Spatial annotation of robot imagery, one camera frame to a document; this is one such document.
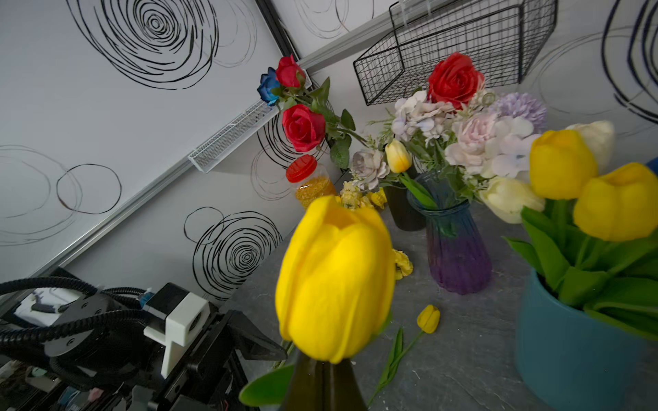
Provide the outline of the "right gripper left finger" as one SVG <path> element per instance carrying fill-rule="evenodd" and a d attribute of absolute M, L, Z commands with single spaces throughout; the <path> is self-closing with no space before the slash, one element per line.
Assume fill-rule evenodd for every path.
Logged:
<path fill-rule="evenodd" d="M 306 354 L 297 356 L 291 383 L 279 409 L 321 410 L 321 362 Z"/>

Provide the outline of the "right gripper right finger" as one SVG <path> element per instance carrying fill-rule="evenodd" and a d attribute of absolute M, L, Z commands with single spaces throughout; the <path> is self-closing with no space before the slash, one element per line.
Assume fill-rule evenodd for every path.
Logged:
<path fill-rule="evenodd" d="M 325 365 L 325 410 L 368 410 L 350 360 Z"/>

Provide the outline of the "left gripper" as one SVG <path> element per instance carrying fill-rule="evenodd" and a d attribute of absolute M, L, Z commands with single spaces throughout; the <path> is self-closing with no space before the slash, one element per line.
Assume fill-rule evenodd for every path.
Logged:
<path fill-rule="evenodd" d="M 245 410 L 247 383 L 237 351 L 248 361 L 284 361 L 286 350 L 242 312 L 216 314 L 156 390 L 137 385 L 124 410 Z"/>

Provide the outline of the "yellow tulip stem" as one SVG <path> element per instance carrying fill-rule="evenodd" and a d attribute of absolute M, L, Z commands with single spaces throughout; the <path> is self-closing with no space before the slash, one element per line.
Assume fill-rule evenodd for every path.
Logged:
<path fill-rule="evenodd" d="M 395 272 L 392 240 L 378 212 L 346 209 L 332 196 L 309 205 L 283 258 L 275 309 L 281 337 L 321 362 L 321 410 L 325 365 L 351 360 L 380 333 Z M 295 364 L 249 383 L 240 402 L 280 407 Z"/>
<path fill-rule="evenodd" d="M 387 362 L 384 366 L 382 374 L 380 375 L 378 385 L 375 388 L 375 392 L 367 402 L 368 409 L 371 407 L 376 397 L 387 387 L 387 385 L 389 385 L 395 379 L 402 360 L 413 348 L 416 342 L 423 335 L 431 335 L 436 332 L 440 323 L 440 316 L 440 310 L 436 306 L 426 306 L 426 308 L 424 308 L 423 311 L 419 313 L 416 319 L 419 332 L 410 343 L 404 341 L 404 327 L 399 327 L 398 332 L 393 339 L 392 347 L 387 357 Z"/>

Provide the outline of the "purple glass vase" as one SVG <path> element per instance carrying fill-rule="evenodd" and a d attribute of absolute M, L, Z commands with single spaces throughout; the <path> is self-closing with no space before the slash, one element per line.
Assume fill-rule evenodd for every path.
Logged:
<path fill-rule="evenodd" d="M 465 296 L 484 290 L 491 278 L 492 263 L 468 200 L 457 197 L 447 180 L 436 172 L 416 178 L 432 195 L 437 207 L 425 207 L 411 193 L 407 200 L 426 219 L 428 265 L 437 284 Z"/>

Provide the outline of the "black vase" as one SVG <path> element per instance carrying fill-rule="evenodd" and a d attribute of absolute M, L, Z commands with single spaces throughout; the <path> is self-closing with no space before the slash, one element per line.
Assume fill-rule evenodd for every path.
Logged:
<path fill-rule="evenodd" d="M 401 231 L 420 231 L 426 227 L 425 217 L 409 203 L 406 188 L 385 187 L 384 194 L 387 197 L 393 221 Z"/>

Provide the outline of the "yellow poppy stem large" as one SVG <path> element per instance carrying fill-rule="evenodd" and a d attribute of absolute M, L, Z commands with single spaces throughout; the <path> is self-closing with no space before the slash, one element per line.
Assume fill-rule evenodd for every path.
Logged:
<path fill-rule="evenodd" d="M 376 192 L 368 193 L 368 199 L 374 207 L 377 207 L 380 210 L 385 209 L 387 206 L 387 197 L 383 188 L 380 188 Z"/>

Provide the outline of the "teal ceramic vase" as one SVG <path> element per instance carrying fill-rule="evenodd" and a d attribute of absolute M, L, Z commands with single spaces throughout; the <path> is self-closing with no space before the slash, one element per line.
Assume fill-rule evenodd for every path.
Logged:
<path fill-rule="evenodd" d="M 647 342 L 559 302 L 529 274 L 515 331 L 526 386 L 555 410 L 621 410 Z"/>

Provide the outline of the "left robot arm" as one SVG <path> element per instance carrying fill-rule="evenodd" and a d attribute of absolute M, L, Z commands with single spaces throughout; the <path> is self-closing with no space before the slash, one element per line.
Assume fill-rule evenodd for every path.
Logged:
<path fill-rule="evenodd" d="M 176 284 L 101 289 L 60 270 L 1 292 L 25 292 L 33 313 L 51 316 L 1 318 L 2 355 L 55 378 L 27 410 L 240 410 L 242 360 L 287 358 L 244 313 Z"/>

